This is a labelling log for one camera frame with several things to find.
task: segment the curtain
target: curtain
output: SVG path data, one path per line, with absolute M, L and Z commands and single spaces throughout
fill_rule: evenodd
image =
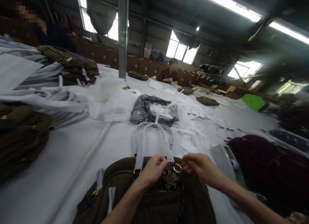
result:
M 195 36 L 188 36 L 186 34 L 183 34 L 183 33 L 180 33 L 180 32 L 177 32 L 174 30 L 174 33 L 177 37 L 177 39 L 179 40 L 179 42 L 181 44 L 184 44 L 186 46 L 189 47 L 189 50 L 190 49 L 196 49 L 197 47 L 200 46 L 201 44 L 201 41 L 199 41 L 198 39 L 196 39 Z
M 87 13 L 98 35 L 105 35 L 113 25 L 117 10 L 97 0 L 87 0 Z

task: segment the leopard print tag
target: leopard print tag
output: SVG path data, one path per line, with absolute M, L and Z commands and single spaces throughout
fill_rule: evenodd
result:
M 169 191 L 171 188 L 177 189 L 177 182 L 181 180 L 181 173 L 175 172 L 169 168 L 166 175 L 163 176 L 163 181 L 166 189 Z

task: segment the woman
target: woman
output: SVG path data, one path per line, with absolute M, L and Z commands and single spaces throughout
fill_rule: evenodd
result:
M 17 0 L 16 10 L 29 23 L 34 24 L 34 33 L 42 45 L 53 45 L 76 53 L 76 47 L 68 35 L 58 26 L 45 22 L 29 0 Z

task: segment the bag handle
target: bag handle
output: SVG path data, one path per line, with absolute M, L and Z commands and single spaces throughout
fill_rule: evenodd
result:
M 148 125 L 148 124 L 150 124 L 150 123 L 152 123 L 152 122 L 143 122 L 143 123 L 140 123 L 140 124 L 136 127 L 136 129 L 135 129 L 135 131 L 134 131 L 134 133 L 133 133 L 133 156 L 134 156 L 134 157 L 136 157 L 136 155 L 137 155 L 138 146 L 139 146 L 139 144 L 138 144 L 138 139 L 137 139 L 137 132 L 139 131 L 139 129 L 141 129 L 142 127 L 144 127 L 144 126 L 146 126 L 146 125 Z M 167 127 L 167 126 L 165 126 L 165 125 L 161 125 L 161 127 L 169 132 L 169 134 L 170 134 L 169 146 L 170 146 L 170 150 L 173 151 L 173 147 L 174 147 L 174 133 L 172 132 L 172 130 L 171 130 L 169 127 Z
M 143 129 L 143 134 L 142 134 L 142 138 L 140 140 L 140 147 L 138 148 L 137 150 L 137 155 L 136 155 L 136 162 L 135 162 L 135 167 L 134 167 L 134 179 L 133 181 L 139 176 L 139 174 L 141 174 L 142 172 L 142 167 L 143 167 L 143 161 L 144 161 L 144 149 L 145 149 L 145 132 L 146 132 L 146 129 L 149 128 L 149 127 L 157 127 L 159 128 L 160 132 L 162 133 L 162 136 L 163 136 L 163 142 L 164 142 L 164 147 L 165 147 L 165 150 L 166 150 L 166 157 L 167 157 L 167 161 L 170 165 L 174 165 L 175 164 L 175 161 L 174 161 L 174 157 L 173 157 L 173 153 L 172 153 L 172 149 L 173 149 L 173 141 L 174 141 L 174 134 L 172 133 L 172 131 L 170 130 L 169 127 L 167 126 L 163 126 L 163 125 L 160 125 L 160 124 L 156 124 L 156 123 L 151 123 L 151 122 L 144 122 L 144 123 L 141 123 L 137 126 L 135 132 L 134 132 L 134 139 L 136 140 L 137 137 L 136 137 L 136 133 L 137 133 L 137 130 L 140 129 L 141 126 L 145 126 L 144 129 Z M 165 136 L 165 133 L 164 133 L 164 130 L 163 130 L 163 127 L 164 129 L 168 130 L 170 132 L 170 140 L 168 141 L 166 136 Z

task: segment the fluorescent light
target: fluorescent light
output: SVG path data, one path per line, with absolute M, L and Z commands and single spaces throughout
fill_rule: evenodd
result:
M 291 37 L 294 37 L 302 42 L 305 42 L 306 44 L 309 44 L 309 38 L 295 32 L 295 31 L 292 31 L 291 29 L 288 29 L 287 27 L 284 27 L 282 26 L 281 24 L 273 21 L 270 25 L 270 27 L 276 29 L 276 30 L 279 30 L 280 32 L 283 32 Z
M 236 3 L 233 0 L 211 0 L 211 1 L 251 20 L 252 22 L 258 22 L 262 18 L 262 15 Z

